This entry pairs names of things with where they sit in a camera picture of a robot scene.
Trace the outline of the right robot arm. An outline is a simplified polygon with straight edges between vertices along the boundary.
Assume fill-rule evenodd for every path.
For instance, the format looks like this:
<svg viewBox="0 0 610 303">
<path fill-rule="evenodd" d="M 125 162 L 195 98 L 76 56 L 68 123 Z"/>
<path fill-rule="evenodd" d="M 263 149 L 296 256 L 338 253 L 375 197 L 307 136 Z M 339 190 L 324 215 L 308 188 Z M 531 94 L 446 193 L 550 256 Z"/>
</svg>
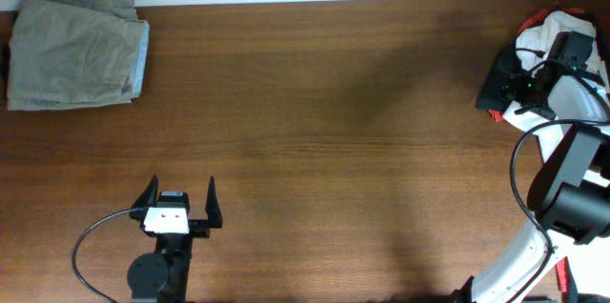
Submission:
<svg viewBox="0 0 610 303">
<path fill-rule="evenodd" d="M 521 302 L 562 258 L 609 236 L 609 102 L 602 77 L 587 60 L 595 35 L 561 31 L 539 62 L 526 68 L 517 45 L 504 48 L 477 105 L 515 102 L 516 115 L 541 117 L 515 148 L 556 130 L 560 140 L 544 160 L 527 196 L 519 195 L 517 161 L 509 163 L 511 189 L 526 216 L 523 227 L 483 273 L 453 291 L 453 302 Z"/>
</svg>

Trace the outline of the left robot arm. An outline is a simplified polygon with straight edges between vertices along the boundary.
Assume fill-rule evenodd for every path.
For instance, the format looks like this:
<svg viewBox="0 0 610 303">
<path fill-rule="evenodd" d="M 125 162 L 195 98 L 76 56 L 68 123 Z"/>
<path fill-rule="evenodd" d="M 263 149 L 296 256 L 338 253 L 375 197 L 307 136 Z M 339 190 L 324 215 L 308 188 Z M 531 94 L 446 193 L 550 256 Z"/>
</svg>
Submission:
<svg viewBox="0 0 610 303">
<path fill-rule="evenodd" d="M 158 190 L 154 176 L 132 204 L 131 219 L 155 240 L 152 252 L 138 256 L 130 265 L 127 283 L 133 303 L 174 303 L 186 300 L 193 242 L 208 238 L 212 229 L 223 227 L 215 182 L 209 180 L 205 219 L 191 219 L 186 192 Z"/>
</svg>

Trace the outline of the white t-shirt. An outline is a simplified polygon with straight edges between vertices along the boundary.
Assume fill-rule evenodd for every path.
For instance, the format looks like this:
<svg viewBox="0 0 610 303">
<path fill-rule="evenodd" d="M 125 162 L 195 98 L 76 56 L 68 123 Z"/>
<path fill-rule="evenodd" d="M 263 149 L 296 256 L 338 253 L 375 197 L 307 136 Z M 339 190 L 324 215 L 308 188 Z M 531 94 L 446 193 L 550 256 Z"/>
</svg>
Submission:
<svg viewBox="0 0 610 303">
<path fill-rule="evenodd" d="M 601 76 L 602 84 L 594 84 L 592 81 L 587 79 L 587 83 L 601 95 L 605 103 L 609 103 L 609 84 L 608 75 L 605 60 L 609 57 L 602 55 L 602 43 L 601 34 L 598 36 L 598 29 L 595 27 L 593 17 L 585 20 L 584 14 L 574 16 L 568 14 L 565 11 L 557 10 L 546 14 L 539 14 L 536 16 L 544 17 L 542 19 L 535 20 L 532 17 L 527 23 L 522 26 L 522 30 L 517 37 L 516 46 L 517 48 L 526 48 L 534 51 L 545 51 L 546 55 L 543 59 L 547 59 L 549 51 L 552 48 L 552 44 L 556 39 L 556 36 L 563 31 L 577 31 L 588 36 L 592 36 L 595 39 L 595 46 L 591 55 L 587 58 L 585 64 L 587 69 L 592 71 L 594 74 Z M 518 51 L 517 56 L 521 61 L 521 65 L 526 70 L 530 70 L 541 60 L 535 60 L 535 55 L 527 55 L 524 51 Z M 597 103 L 593 103 L 594 98 L 590 93 L 585 92 L 585 88 L 578 84 L 575 80 L 569 79 L 565 81 L 569 84 L 561 84 L 559 91 L 553 93 L 556 97 L 555 101 L 552 101 L 551 106 L 555 104 L 556 108 L 559 108 L 558 117 L 577 117 L 585 119 L 585 117 L 598 117 L 602 116 L 603 113 L 600 108 L 594 108 Z M 506 119 L 514 127 L 528 131 L 536 125 L 546 122 L 547 120 L 532 113 L 526 112 L 524 117 L 518 117 L 516 115 L 517 108 L 520 108 L 520 103 L 513 100 L 508 110 L 503 113 L 503 118 Z M 535 135 L 539 141 L 539 147 L 543 162 L 545 162 L 564 134 L 569 129 L 569 126 L 552 126 L 544 128 L 540 131 L 536 131 Z M 585 179 L 592 179 L 594 183 L 601 184 L 603 186 L 608 185 L 609 181 L 602 179 L 599 174 L 595 174 L 588 171 L 585 175 Z M 568 255 L 569 265 L 571 267 L 572 275 L 576 280 L 576 286 L 579 293 L 583 294 L 598 294 L 609 298 L 609 237 L 603 238 L 598 241 L 594 241 L 592 246 L 585 247 L 584 251 L 574 251 Z"/>
</svg>

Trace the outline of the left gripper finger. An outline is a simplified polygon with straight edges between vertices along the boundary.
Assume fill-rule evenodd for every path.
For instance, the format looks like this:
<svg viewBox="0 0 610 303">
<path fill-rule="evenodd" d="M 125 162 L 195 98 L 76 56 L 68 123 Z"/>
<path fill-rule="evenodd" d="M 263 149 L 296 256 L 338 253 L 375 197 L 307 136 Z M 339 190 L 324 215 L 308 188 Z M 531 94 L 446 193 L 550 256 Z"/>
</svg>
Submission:
<svg viewBox="0 0 610 303">
<path fill-rule="evenodd" d="M 136 221 L 143 221 L 147 214 L 148 208 L 152 208 L 156 204 L 158 191 L 158 177 L 154 175 L 147 185 L 146 189 L 138 196 L 131 206 L 129 216 Z"/>
<path fill-rule="evenodd" d="M 223 216 L 218 203 L 214 177 L 211 176 L 207 190 L 205 212 L 210 229 L 221 229 L 223 227 Z"/>
</svg>

